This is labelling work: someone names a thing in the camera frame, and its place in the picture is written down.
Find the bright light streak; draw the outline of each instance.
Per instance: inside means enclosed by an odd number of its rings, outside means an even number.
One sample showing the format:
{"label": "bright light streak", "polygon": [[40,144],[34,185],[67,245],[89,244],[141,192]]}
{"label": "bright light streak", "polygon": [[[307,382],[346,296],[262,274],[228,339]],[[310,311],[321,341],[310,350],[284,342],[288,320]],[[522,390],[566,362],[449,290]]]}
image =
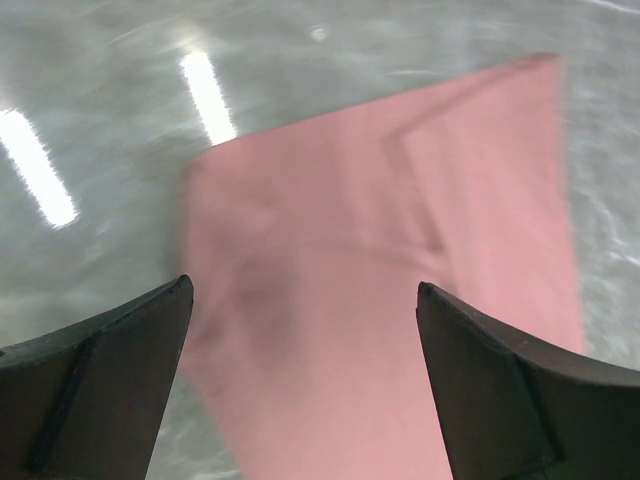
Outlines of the bright light streak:
{"label": "bright light streak", "polygon": [[54,228],[73,222],[78,216],[73,199],[24,115],[16,110],[0,111],[0,142],[45,219]]}
{"label": "bright light streak", "polygon": [[224,104],[220,84],[207,54],[190,53],[182,59],[180,66],[211,144],[218,145],[236,138],[238,132],[231,122],[229,109]]}

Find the black plastic part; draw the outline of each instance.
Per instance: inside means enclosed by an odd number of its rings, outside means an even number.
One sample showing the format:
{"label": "black plastic part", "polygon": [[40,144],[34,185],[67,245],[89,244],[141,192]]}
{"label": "black plastic part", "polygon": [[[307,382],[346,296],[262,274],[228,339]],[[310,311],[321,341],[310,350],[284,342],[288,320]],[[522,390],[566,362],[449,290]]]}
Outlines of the black plastic part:
{"label": "black plastic part", "polygon": [[417,316],[454,480],[640,479],[640,372],[546,343],[434,285],[420,285]]}
{"label": "black plastic part", "polygon": [[187,333],[188,277],[5,348],[0,479],[143,480]]}

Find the pink towel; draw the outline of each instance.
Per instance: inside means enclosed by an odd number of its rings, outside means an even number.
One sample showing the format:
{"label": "pink towel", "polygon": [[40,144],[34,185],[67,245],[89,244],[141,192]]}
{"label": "pink towel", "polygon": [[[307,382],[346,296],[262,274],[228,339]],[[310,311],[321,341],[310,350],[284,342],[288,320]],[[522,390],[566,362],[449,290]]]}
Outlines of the pink towel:
{"label": "pink towel", "polygon": [[537,55],[191,165],[183,367],[247,480],[451,478],[420,281],[582,350],[558,72]]}

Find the glossy gray surface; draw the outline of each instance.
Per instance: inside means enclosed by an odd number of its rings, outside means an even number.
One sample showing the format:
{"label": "glossy gray surface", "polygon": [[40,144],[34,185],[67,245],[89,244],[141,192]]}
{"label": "glossy gray surface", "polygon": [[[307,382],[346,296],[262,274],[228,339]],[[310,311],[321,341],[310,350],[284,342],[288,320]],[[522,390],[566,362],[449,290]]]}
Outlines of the glossy gray surface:
{"label": "glossy gray surface", "polygon": [[[625,1],[0,0],[0,345],[174,276],[180,171],[212,143],[551,51],[568,63],[590,352],[640,367],[640,0]],[[149,478],[237,478],[180,379]]]}

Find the pink cloth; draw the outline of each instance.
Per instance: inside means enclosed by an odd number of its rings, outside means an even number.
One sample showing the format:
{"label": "pink cloth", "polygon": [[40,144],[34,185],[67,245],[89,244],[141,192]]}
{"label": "pink cloth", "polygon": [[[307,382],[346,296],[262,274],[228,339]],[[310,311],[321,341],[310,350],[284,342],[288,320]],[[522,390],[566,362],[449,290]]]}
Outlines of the pink cloth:
{"label": "pink cloth", "polygon": [[421,280],[582,350],[558,72],[537,55],[191,165],[183,367],[247,480],[451,478]]}

